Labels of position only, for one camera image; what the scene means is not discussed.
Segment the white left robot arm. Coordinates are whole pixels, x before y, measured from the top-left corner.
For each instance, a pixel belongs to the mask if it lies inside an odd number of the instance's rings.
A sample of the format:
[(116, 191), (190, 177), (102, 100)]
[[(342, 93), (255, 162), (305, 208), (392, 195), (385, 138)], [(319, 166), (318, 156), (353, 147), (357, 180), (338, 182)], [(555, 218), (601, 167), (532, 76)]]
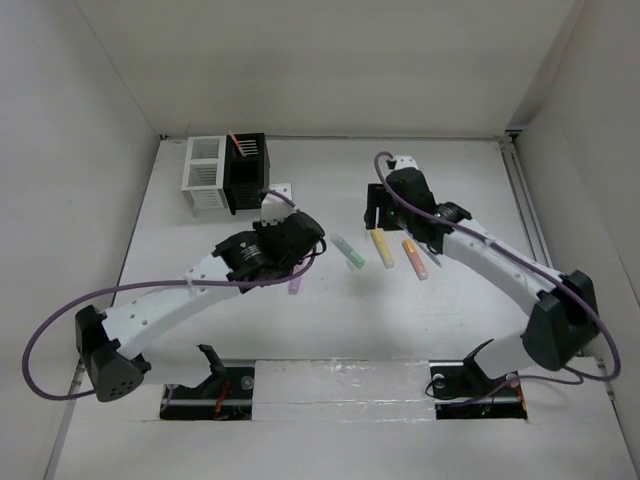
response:
[(255, 287), (289, 281), (297, 265), (325, 249), (324, 237), (320, 224), (301, 211), (274, 225), (255, 223), (220, 242), (178, 280), (149, 282), (145, 295), (119, 307), (78, 311), (76, 347), (97, 400), (112, 402), (139, 387), (151, 369), (144, 351), (182, 322)]

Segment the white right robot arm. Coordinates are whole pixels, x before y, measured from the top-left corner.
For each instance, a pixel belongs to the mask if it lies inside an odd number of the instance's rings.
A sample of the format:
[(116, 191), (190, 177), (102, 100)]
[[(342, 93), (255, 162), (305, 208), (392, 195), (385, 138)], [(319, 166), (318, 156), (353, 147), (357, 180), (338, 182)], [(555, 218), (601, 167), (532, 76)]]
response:
[(559, 371), (599, 333), (587, 275), (549, 269), (490, 236), (463, 207), (437, 202), (415, 167), (368, 185), (364, 222), (369, 229), (403, 230), (432, 253), (467, 266), (527, 315), (525, 326), (464, 358), (462, 381), (473, 393), (486, 393), (505, 375), (531, 365)]

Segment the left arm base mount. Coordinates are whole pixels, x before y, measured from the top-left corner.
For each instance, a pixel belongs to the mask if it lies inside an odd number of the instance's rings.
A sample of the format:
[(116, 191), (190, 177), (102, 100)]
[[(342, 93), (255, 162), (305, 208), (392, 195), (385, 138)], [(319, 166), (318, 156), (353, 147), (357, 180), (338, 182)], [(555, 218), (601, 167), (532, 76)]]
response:
[(165, 421), (250, 421), (256, 362), (224, 363), (210, 345), (198, 349), (209, 364), (208, 375), (196, 386), (167, 384), (159, 418)]

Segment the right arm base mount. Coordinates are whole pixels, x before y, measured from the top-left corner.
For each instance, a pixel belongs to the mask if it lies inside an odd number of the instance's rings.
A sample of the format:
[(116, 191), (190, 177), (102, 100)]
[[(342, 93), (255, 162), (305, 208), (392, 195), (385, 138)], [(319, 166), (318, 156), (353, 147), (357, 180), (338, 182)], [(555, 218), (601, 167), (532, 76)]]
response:
[(527, 420), (520, 386), (506, 384), (506, 375), (489, 379), (476, 365), (475, 356), (490, 341), (461, 361), (430, 363), (424, 393), (434, 400), (437, 420)]

